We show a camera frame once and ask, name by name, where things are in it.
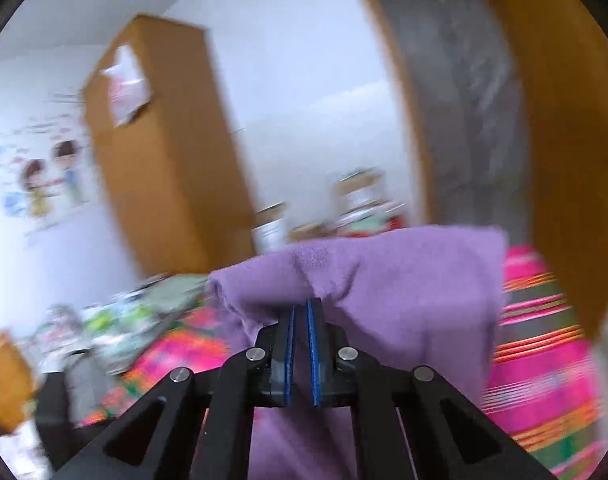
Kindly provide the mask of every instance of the striped fabric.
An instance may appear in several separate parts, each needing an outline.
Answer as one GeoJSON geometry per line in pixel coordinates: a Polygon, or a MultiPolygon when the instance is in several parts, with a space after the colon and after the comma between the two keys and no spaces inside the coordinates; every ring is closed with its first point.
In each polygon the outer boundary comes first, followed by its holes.
{"type": "Polygon", "coordinates": [[[558,478],[587,478],[604,445],[588,341],[532,248],[508,252],[504,290],[508,306],[482,410],[558,478]]]}

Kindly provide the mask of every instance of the cartoon girl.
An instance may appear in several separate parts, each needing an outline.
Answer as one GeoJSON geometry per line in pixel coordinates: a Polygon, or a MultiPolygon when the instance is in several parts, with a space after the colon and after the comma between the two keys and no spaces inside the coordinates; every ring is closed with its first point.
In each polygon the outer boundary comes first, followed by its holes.
{"type": "Polygon", "coordinates": [[[29,160],[22,172],[22,187],[28,192],[30,199],[29,215],[35,218],[45,218],[52,210],[49,197],[54,196],[45,191],[48,185],[44,182],[44,160],[35,158],[29,160]]]}

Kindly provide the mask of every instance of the blue gripper pad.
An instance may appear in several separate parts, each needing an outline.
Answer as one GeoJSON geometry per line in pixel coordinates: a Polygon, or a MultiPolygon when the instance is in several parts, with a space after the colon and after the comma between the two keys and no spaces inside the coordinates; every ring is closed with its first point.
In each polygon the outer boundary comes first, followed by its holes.
{"type": "Polygon", "coordinates": [[[290,391],[293,383],[293,338],[295,337],[295,308],[290,311],[289,332],[286,339],[286,356],[284,359],[284,401],[290,404],[290,391]]]}
{"type": "Polygon", "coordinates": [[[322,373],[319,360],[319,345],[315,327],[315,305],[313,300],[306,301],[306,320],[308,321],[308,349],[310,354],[310,382],[313,392],[313,404],[322,403],[322,373]]]}

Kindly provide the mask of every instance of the cartoon boy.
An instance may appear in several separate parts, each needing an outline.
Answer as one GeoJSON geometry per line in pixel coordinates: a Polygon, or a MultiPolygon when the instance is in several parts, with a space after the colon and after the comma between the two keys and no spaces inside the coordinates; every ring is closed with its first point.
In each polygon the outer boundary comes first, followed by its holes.
{"type": "Polygon", "coordinates": [[[44,182],[46,165],[40,158],[29,160],[22,172],[22,187],[28,192],[31,208],[29,214],[35,218],[45,218],[51,211],[46,193],[47,183],[44,182]]]}
{"type": "Polygon", "coordinates": [[[84,203],[82,190],[79,186],[78,169],[76,168],[78,153],[78,144],[74,140],[64,140],[56,144],[53,149],[55,162],[64,171],[64,183],[74,205],[82,205],[84,203]]]}

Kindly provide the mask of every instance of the wooden furniture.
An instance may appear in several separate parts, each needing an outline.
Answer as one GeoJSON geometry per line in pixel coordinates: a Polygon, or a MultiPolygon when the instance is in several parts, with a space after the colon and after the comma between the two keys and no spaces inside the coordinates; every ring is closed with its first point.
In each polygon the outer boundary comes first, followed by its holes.
{"type": "Polygon", "coordinates": [[[0,331],[0,432],[12,433],[24,422],[24,404],[33,395],[31,369],[6,331],[0,331]]]}
{"type": "MultiPolygon", "coordinates": [[[[365,0],[420,148],[421,110],[378,0],[365,0]]],[[[533,237],[594,337],[608,311],[608,40],[579,0],[488,0],[517,60],[531,132],[533,237]]]]}
{"type": "Polygon", "coordinates": [[[228,132],[206,31],[138,15],[115,38],[83,90],[111,205],[148,275],[209,272],[253,256],[254,212],[228,132]],[[128,43],[152,100],[115,127],[101,70],[128,43]]]}

